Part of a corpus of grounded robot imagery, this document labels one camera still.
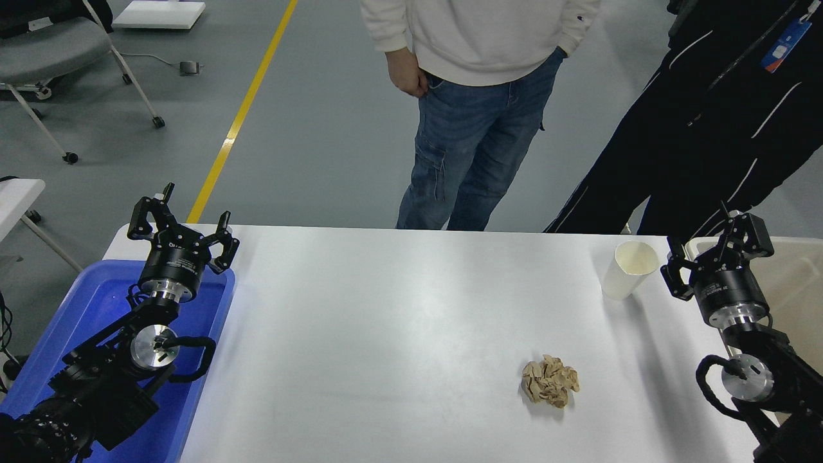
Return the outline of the person's right hand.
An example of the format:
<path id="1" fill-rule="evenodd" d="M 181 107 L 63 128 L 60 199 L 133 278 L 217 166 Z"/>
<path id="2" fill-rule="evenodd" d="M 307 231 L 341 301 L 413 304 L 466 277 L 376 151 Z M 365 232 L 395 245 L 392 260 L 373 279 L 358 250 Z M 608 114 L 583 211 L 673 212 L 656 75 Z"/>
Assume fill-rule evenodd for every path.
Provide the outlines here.
<path id="1" fill-rule="evenodd" d="M 411 50 L 403 48 L 386 51 L 383 55 L 394 87 L 415 98 L 426 96 L 429 91 L 428 79 Z"/>

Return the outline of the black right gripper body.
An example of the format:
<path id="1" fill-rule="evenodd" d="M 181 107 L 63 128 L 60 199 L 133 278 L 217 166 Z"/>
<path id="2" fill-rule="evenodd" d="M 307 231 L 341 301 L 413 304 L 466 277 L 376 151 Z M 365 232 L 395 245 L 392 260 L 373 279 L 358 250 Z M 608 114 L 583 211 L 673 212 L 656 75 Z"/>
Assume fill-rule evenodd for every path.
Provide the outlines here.
<path id="1" fill-rule="evenodd" d="M 769 304 L 749 267 L 691 272 L 689 284 L 704 322 L 758 322 Z"/>

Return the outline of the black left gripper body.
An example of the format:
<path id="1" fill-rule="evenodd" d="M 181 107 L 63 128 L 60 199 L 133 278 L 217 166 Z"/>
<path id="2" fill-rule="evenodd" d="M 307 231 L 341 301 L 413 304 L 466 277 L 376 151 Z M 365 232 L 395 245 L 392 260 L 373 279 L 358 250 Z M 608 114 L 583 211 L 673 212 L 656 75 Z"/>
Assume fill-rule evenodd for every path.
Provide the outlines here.
<path id="1" fill-rule="evenodd" d="M 159 238 L 150 241 L 150 251 L 138 286 L 143 292 L 156 292 L 174 284 L 183 293 L 197 293 L 210 259 L 204 238 L 174 241 Z"/>

